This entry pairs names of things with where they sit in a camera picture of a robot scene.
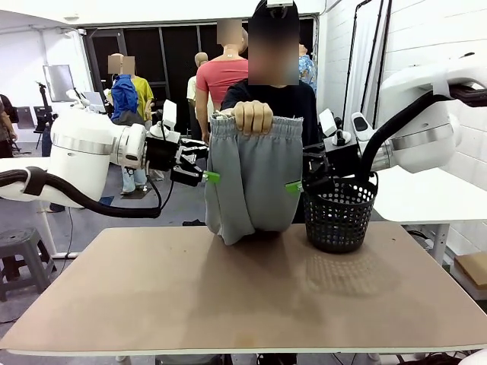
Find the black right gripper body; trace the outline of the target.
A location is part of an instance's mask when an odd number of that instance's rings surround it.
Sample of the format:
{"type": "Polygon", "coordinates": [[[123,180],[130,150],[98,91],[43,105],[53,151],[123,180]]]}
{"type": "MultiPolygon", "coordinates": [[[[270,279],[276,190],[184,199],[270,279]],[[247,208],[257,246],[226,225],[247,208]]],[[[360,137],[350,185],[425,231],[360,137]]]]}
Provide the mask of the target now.
{"type": "Polygon", "coordinates": [[[360,167],[361,156],[356,142],[349,142],[343,146],[325,142],[325,156],[333,176],[353,176],[360,167]]]}

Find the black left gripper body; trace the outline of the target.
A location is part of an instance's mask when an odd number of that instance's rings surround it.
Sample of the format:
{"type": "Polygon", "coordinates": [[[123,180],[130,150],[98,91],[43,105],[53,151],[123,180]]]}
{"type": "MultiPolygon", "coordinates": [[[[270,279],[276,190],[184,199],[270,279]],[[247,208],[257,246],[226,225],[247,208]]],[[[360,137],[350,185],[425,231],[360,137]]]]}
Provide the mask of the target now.
{"type": "Polygon", "coordinates": [[[179,142],[147,137],[145,140],[145,167],[147,170],[170,171],[176,166],[179,142]]]}

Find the grey training pants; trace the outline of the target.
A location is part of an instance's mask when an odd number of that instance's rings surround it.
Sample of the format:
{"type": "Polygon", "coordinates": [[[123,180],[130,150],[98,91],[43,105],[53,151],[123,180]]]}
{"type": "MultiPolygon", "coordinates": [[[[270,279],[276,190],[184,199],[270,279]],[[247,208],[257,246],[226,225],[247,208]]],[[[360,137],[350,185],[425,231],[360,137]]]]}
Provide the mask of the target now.
{"type": "Polygon", "coordinates": [[[286,186],[301,181],[303,121],[275,117],[269,132],[246,135],[233,117],[211,117],[207,170],[218,180],[205,184],[205,222],[225,245],[292,224],[300,195],[286,186]]]}

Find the person's right hand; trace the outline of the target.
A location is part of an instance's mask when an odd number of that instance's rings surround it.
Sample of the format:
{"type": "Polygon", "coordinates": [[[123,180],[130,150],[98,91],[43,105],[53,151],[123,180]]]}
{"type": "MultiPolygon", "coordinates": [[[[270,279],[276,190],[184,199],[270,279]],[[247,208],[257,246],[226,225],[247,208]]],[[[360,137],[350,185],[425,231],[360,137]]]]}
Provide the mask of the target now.
{"type": "Polygon", "coordinates": [[[231,111],[237,129],[245,135],[266,134],[272,127],[273,112],[267,103],[257,100],[238,102],[231,111]]]}

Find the person in black t-shirt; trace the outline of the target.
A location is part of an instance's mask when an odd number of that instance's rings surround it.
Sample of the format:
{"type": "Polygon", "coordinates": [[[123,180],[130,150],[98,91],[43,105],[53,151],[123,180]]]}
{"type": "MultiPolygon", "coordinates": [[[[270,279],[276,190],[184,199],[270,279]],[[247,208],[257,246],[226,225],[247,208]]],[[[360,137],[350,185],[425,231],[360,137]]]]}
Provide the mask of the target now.
{"type": "Polygon", "coordinates": [[[316,95],[299,80],[300,20],[295,3],[270,7],[260,0],[248,21],[248,78],[228,88],[221,112],[238,102],[267,103],[273,118],[302,120],[303,146],[320,141],[316,95]]]}

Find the black plastic mesh basket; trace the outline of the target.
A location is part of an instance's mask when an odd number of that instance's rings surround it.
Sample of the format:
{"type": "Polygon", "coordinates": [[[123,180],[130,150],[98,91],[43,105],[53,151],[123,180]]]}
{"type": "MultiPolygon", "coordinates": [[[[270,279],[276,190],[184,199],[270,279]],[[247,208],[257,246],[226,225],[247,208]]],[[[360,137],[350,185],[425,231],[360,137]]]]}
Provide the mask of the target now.
{"type": "Polygon", "coordinates": [[[302,186],[309,242],[332,254],[359,249],[371,219],[378,182],[308,173],[302,186]]]}

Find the mannequin with red top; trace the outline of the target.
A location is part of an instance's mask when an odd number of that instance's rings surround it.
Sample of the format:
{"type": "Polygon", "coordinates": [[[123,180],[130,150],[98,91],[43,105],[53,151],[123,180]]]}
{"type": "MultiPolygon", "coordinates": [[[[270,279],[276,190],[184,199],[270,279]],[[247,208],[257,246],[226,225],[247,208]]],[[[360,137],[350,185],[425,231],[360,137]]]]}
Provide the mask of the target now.
{"type": "Polygon", "coordinates": [[[196,73],[196,119],[202,132],[202,140],[209,140],[208,102],[220,110],[228,88],[248,76],[248,61],[242,56],[248,45],[247,31],[240,19],[226,19],[217,23],[217,44],[222,46],[221,55],[199,66],[196,73]]]}

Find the bald mannequin with cream top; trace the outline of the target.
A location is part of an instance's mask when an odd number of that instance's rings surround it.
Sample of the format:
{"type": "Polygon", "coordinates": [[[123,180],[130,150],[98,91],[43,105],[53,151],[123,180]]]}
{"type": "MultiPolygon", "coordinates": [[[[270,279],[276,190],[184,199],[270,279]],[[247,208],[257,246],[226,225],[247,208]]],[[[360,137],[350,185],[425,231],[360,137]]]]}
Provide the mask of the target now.
{"type": "MultiPolygon", "coordinates": [[[[205,52],[198,52],[195,55],[195,64],[199,68],[208,61],[208,55],[205,52]]],[[[189,104],[189,124],[190,135],[192,139],[201,140],[202,132],[199,122],[196,118],[196,76],[192,76],[187,82],[186,100],[189,104]]]]}

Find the framed whiteboard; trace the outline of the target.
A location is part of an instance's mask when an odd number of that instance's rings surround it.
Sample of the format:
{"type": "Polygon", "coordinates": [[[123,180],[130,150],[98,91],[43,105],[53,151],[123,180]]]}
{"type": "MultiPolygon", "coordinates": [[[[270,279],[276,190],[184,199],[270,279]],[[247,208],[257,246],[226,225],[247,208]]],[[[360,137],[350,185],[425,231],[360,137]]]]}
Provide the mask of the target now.
{"type": "Polygon", "coordinates": [[[74,89],[69,65],[44,65],[43,73],[52,102],[64,103],[72,100],[67,94],[74,89]]]}

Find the tall black tripod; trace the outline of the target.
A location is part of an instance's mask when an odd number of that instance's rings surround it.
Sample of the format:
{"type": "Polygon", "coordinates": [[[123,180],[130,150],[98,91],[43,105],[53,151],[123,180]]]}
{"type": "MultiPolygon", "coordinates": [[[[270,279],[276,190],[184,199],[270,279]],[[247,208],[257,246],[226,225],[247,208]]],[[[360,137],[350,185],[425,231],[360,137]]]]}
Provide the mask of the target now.
{"type": "Polygon", "coordinates": [[[37,82],[37,85],[39,86],[39,92],[43,101],[43,105],[34,107],[35,116],[37,118],[37,126],[34,130],[34,133],[39,135],[36,148],[38,148],[39,146],[44,130],[53,121],[52,107],[48,104],[46,98],[46,86],[39,81],[37,82]]]}

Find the person in dark patterned shirt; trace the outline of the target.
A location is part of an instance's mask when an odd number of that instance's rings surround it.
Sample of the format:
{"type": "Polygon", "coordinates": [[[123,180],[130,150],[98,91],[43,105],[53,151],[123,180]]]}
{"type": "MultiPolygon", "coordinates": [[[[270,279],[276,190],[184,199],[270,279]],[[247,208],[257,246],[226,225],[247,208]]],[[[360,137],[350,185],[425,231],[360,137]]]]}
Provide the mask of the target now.
{"type": "Polygon", "coordinates": [[[0,98],[0,159],[13,157],[12,144],[17,139],[18,136],[0,98]]]}

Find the grey plastic stool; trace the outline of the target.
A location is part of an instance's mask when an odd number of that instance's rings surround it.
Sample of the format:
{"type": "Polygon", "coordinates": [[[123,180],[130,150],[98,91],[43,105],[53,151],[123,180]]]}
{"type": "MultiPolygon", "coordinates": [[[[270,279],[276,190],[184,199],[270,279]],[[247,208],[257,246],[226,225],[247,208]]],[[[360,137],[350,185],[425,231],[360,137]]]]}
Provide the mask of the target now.
{"type": "Polygon", "coordinates": [[[0,302],[7,292],[35,286],[41,294],[51,284],[55,263],[35,228],[0,233],[0,302]]]}

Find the cardboard box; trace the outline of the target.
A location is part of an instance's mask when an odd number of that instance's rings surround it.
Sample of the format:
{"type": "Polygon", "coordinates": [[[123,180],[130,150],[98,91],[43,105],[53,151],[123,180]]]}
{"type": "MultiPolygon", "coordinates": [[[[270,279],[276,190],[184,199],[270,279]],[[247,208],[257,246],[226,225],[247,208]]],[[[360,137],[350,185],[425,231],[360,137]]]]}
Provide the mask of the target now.
{"type": "Polygon", "coordinates": [[[475,300],[487,300],[487,252],[458,255],[451,271],[475,300]]]}

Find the black wall pipe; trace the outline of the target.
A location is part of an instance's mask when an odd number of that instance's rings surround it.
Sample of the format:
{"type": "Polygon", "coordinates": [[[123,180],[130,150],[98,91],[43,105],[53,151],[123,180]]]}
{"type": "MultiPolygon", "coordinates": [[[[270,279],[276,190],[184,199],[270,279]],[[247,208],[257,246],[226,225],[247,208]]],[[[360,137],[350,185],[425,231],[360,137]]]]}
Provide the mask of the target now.
{"type": "Polygon", "coordinates": [[[350,48],[349,48],[349,63],[348,63],[348,68],[346,72],[346,83],[345,83],[345,96],[344,96],[344,103],[343,103],[343,111],[342,111],[342,121],[345,122],[345,117],[346,117],[346,107],[347,107],[347,102],[348,102],[348,93],[349,93],[349,83],[350,83],[350,78],[351,78],[351,71],[352,71],[352,61],[353,61],[353,53],[354,53],[354,47],[355,47],[355,37],[356,37],[356,29],[357,29],[357,18],[358,18],[358,11],[370,3],[372,0],[361,0],[356,6],[355,6],[355,11],[354,11],[354,17],[353,17],[353,26],[352,26],[352,37],[351,37],[351,43],[350,43],[350,48]]]}

